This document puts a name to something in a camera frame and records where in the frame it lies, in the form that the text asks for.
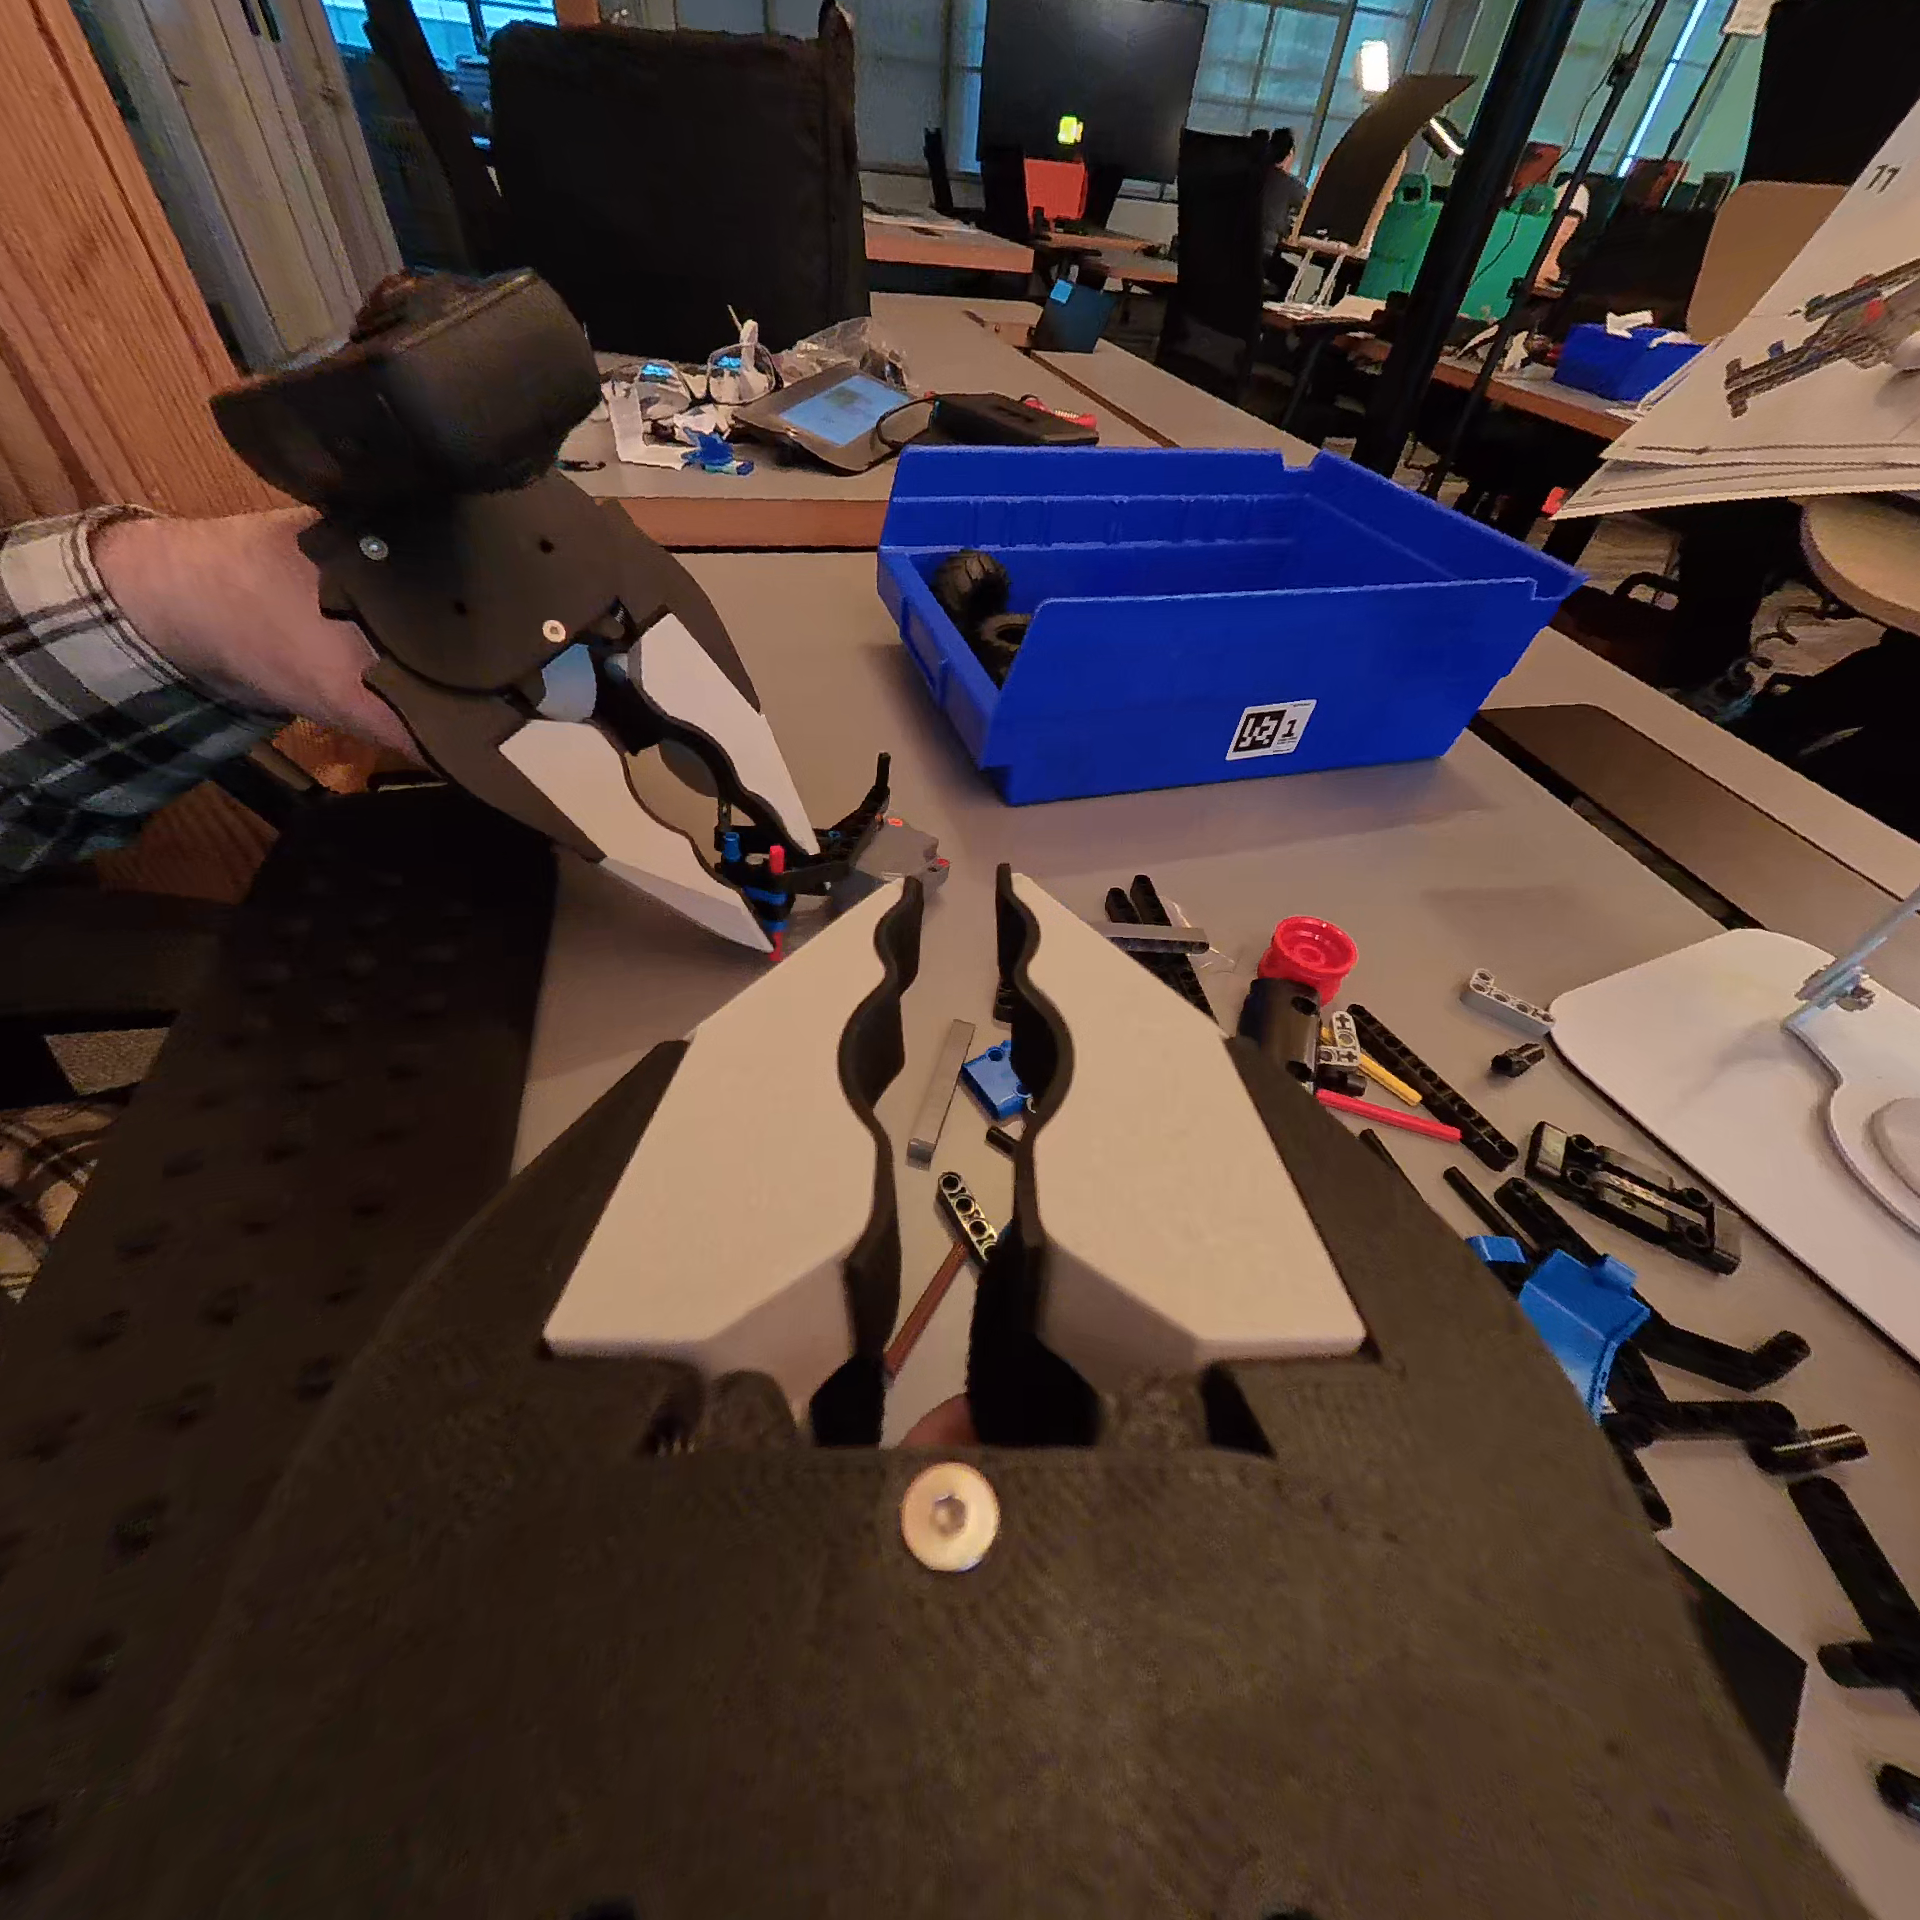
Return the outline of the person's left forearm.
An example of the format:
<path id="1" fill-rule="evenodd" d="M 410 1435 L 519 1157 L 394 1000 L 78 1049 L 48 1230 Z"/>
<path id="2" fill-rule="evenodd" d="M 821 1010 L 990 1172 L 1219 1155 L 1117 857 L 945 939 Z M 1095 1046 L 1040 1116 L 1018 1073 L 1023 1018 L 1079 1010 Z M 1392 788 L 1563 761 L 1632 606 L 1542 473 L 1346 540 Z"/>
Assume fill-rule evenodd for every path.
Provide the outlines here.
<path id="1" fill-rule="evenodd" d="M 184 518 L 95 508 L 3 541 L 3 882 L 127 849 L 158 811 L 293 723 L 170 664 L 105 584 L 96 541 Z"/>

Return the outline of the black monitor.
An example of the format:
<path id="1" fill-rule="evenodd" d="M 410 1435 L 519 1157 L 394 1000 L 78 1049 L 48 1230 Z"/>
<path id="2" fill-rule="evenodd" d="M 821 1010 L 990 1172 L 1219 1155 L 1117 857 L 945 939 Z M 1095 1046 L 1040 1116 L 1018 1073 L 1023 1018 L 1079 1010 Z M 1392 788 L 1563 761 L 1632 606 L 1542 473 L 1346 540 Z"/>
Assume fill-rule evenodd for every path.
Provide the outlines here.
<path id="1" fill-rule="evenodd" d="M 1173 182 L 1207 30 L 1205 4 L 990 3 L 978 152 Z"/>

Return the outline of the wooden-edged table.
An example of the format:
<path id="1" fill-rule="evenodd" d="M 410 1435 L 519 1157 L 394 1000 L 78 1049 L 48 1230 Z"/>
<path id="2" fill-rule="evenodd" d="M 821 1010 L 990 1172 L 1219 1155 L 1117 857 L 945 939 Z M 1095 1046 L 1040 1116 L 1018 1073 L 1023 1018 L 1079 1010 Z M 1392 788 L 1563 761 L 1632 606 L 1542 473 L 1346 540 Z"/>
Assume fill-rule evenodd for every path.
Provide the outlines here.
<path id="1" fill-rule="evenodd" d="M 1008 300 L 877 296 L 873 321 L 905 371 L 933 394 L 1037 396 L 1055 410 L 1093 413 L 1102 446 L 1159 449 L 1163 440 L 1089 396 L 1089 374 L 1064 374 L 1025 352 L 1037 306 Z M 895 485 L 895 465 L 857 476 L 794 465 L 776 449 L 749 446 L 752 470 L 643 467 L 617 460 L 608 424 L 578 426 L 562 450 L 562 476 L 611 501 L 674 550 L 871 550 Z"/>

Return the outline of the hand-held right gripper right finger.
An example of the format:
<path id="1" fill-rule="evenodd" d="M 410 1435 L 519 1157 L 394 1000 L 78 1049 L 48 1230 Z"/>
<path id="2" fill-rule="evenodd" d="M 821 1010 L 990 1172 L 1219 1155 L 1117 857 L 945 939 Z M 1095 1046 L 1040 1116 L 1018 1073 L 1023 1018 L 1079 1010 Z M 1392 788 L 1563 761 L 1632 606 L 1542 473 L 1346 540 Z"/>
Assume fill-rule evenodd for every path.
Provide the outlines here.
<path id="1" fill-rule="evenodd" d="M 1275 1131 L 1313 1101 L 1008 865 L 994 932 L 1026 1112 L 977 1283 L 977 1438 L 1090 1444 L 1135 1388 L 1362 1354 Z"/>

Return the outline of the thin black toy axle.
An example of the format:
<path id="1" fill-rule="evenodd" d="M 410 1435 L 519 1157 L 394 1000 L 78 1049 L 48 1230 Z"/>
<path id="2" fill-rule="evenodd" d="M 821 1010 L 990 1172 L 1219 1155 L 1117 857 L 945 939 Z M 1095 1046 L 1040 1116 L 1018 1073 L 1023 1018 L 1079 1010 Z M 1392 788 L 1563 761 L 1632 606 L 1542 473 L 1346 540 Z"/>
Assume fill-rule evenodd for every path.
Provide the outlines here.
<path id="1" fill-rule="evenodd" d="M 1475 1214 L 1480 1225 L 1490 1236 L 1517 1242 L 1522 1260 L 1539 1258 L 1539 1250 L 1535 1242 L 1525 1235 L 1522 1225 L 1517 1222 L 1510 1214 L 1505 1214 L 1499 1204 L 1494 1197 L 1488 1197 L 1480 1186 L 1475 1186 L 1461 1168 L 1446 1168 L 1443 1179 L 1447 1188 L 1453 1188 L 1453 1193 L 1461 1201 L 1461 1204 Z"/>

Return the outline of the toy brick motor assembly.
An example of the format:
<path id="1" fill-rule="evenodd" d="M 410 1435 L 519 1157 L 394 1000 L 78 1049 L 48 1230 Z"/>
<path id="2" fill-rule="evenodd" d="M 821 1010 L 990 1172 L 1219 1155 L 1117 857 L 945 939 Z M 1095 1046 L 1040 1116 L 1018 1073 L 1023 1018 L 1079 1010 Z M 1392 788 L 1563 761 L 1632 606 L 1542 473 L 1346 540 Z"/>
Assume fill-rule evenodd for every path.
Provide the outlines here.
<path id="1" fill-rule="evenodd" d="M 717 805 L 714 875 L 735 884 L 774 958 L 784 958 L 790 934 L 818 920 L 839 920 L 891 881 L 919 881 L 933 893 L 951 868 L 935 834 L 895 810 L 895 756 L 877 756 L 873 781 L 851 811 L 816 826 L 816 850 L 727 800 Z"/>

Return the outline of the tall black chair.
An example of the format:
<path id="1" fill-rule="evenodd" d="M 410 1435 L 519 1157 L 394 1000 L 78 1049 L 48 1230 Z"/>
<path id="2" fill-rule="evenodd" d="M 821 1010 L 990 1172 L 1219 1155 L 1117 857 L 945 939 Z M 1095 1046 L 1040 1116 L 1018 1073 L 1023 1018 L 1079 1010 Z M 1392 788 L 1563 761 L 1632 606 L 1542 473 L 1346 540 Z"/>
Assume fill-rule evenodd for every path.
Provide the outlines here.
<path id="1" fill-rule="evenodd" d="M 1154 364 L 1239 405 L 1264 333 L 1264 145 L 1185 128 L 1175 180 L 1178 280 L 1167 296 Z"/>

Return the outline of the grey desk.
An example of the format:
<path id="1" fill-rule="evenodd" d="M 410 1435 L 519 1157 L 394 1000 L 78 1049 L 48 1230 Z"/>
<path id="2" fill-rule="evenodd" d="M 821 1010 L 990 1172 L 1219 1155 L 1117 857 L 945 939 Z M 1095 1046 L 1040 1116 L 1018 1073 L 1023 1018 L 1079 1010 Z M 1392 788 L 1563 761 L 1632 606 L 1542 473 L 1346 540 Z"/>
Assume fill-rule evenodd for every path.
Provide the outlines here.
<path id="1" fill-rule="evenodd" d="M 1712 934 L 1710 920 L 1583 822 L 1477 737 L 1435 761 L 1289 776 L 1129 798 L 1007 808 L 977 778 L 905 658 L 866 553 L 690 556 L 759 688 L 816 820 L 842 817 L 895 756 L 895 800 L 933 832 L 951 875 L 929 907 L 919 984 L 903 1003 L 907 1070 L 882 1105 L 905 1139 L 951 1019 L 986 1030 L 992 1003 L 992 881 L 1002 862 L 1093 915 L 1109 888 L 1149 874 L 1168 905 L 1233 956 L 1205 969 L 1224 1022 L 1288 915 L 1358 941 L 1358 1000 L 1430 1065 L 1525 1142 L 1537 1121 L 1665 1155 L 1557 1059 L 1485 1091 L 1498 1030 L 1456 1001 L 1475 969 L 1546 1001 Z M 519 1171 L 661 1041 L 750 978 L 749 953 L 591 870 L 561 865 L 534 1065 L 519 1109 Z M 1639 1272 L 1675 1323 L 1736 1342 L 1787 1329 L 1810 1358 L 1782 1388 L 1803 1425 L 1848 1425 L 1869 1459 L 1838 1474 L 1917 1595 L 1917 1369 L 1795 1260 L 1749 1232 L 1741 1272 L 1710 1281 L 1627 1236 L 1592 1228 Z M 1661 1444 L 1649 1473 L 1667 1542 L 1722 1593 L 1807 1654 L 1851 1638 L 1858 1618 L 1787 1490 L 1741 1448 Z M 1917 1916 L 1917 1827 L 1885 1809 L 1872 1771 L 1917 1769 L 1917 1710 L 1838 1689 L 1814 1665 L 1787 1795 L 1874 1916 Z"/>

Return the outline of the grey flat toy bar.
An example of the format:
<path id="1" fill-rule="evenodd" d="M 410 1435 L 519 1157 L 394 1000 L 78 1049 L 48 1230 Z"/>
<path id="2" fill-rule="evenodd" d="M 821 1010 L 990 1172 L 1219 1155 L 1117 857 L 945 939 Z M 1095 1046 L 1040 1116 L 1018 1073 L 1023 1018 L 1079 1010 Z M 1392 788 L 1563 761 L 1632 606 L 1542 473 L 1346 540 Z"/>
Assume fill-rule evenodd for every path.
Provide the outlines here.
<path id="1" fill-rule="evenodd" d="M 929 1168 L 933 1164 L 974 1035 L 974 1022 L 957 1018 L 950 1022 L 941 1046 L 935 1046 L 933 1068 L 929 1068 L 929 1080 L 907 1126 L 903 1149 L 903 1160 L 912 1168 Z"/>

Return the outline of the small blue storage bin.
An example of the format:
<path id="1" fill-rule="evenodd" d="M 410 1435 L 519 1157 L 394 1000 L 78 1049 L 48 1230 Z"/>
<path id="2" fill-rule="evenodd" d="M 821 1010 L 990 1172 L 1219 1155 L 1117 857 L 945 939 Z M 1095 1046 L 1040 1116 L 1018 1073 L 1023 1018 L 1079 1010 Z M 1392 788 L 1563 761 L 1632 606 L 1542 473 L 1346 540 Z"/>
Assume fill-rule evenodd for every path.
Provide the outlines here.
<path id="1" fill-rule="evenodd" d="M 1699 355 L 1702 344 L 1682 329 L 1585 323 L 1562 344 L 1553 381 L 1599 400 L 1639 405 Z"/>

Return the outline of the grey tablet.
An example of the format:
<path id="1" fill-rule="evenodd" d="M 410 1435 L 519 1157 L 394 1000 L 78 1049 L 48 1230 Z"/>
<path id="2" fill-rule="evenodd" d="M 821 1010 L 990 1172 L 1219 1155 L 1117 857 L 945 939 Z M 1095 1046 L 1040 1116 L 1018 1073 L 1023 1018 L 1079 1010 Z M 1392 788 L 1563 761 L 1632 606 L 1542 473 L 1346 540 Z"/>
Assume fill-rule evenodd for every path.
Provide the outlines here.
<path id="1" fill-rule="evenodd" d="M 742 440 L 832 473 L 866 473 L 919 440 L 933 400 L 863 369 L 830 369 L 731 410 Z"/>

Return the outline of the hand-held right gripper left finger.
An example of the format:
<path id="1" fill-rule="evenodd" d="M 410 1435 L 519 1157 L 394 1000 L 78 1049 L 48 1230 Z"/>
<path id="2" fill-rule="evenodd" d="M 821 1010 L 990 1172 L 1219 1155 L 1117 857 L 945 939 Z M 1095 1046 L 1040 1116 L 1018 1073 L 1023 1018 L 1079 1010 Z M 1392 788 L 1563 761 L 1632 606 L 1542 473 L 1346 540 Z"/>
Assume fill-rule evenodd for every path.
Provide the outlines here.
<path id="1" fill-rule="evenodd" d="M 821 1444 L 880 1440 L 901 1306 L 896 1152 L 926 888 L 887 881 L 673 1046 L 544 1323 L 562 1358 L 776 1380 Z"/>

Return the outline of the black angled toy beam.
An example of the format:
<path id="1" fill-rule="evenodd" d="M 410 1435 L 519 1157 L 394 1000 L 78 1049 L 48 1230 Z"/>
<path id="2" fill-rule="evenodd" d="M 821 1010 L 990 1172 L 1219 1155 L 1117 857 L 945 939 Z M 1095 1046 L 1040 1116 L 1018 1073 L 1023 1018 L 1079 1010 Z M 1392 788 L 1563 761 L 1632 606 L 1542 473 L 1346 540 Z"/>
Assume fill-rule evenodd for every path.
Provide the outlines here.
<path id="1" fill-rule="evenodd" d="M 1770 1400 L 1642 1400 L 1601 1417 L 1621 1449 L 1665 1443 L 1731 1443 L 1768 1476 L 1800 1481 L 1869 1461 L 1869 1443 L 1849 1425 L 1803 1426 Z"/>
<path id="2" fill-rule="evenodd" d="M 1810 1345 L 1790 1330 L 1745 1349 L 1665 1318 L 1649 1318 L 1634 1333 L 1632 1346 L 1646 1361 L 1709 1382 L 1728 1385 L 1743 1395 L 1758 1395 L 1778 1385 L 1810 1356 Z"/>

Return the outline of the instruction booklet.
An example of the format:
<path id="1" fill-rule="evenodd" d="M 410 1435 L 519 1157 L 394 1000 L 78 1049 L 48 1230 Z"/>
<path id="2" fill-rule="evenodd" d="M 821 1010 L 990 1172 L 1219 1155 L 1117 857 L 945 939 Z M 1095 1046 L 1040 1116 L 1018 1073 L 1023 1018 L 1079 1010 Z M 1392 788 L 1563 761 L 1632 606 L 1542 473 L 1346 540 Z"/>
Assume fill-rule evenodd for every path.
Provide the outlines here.
<path id="1" fill-rule="evenodd" d="M 1917 499 L 1919 113 L 1758 304 L 1705 346 L 1559 522 L 1749 499 Z"/>

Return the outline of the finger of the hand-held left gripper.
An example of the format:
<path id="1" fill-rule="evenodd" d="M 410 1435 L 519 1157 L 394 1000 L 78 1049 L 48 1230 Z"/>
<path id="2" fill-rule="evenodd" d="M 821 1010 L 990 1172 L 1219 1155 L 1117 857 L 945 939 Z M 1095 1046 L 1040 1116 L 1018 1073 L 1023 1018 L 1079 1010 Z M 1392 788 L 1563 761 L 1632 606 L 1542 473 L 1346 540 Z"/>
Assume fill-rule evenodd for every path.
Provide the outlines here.
<path id="1" fill-rule="evenodd" d="M 707 769 L 717 796 L 816 850 L 807 810 L 766 716 L 707 654 L 678 616 L 598 638 L 598 726 L 632 761 L 626 738 L 650 723 L 657 742 L 682 745 Z"/>
<path id="2" fill-rule="evenodd" d="M 774 953 L 776 944 L 744 893 L 712 874 L 682 827 L 643 805 L 626 756 L 605 732 L 538 718 L 501 753 L 569 827 L 583 832 L 616 881 L 726 941 Z"/>

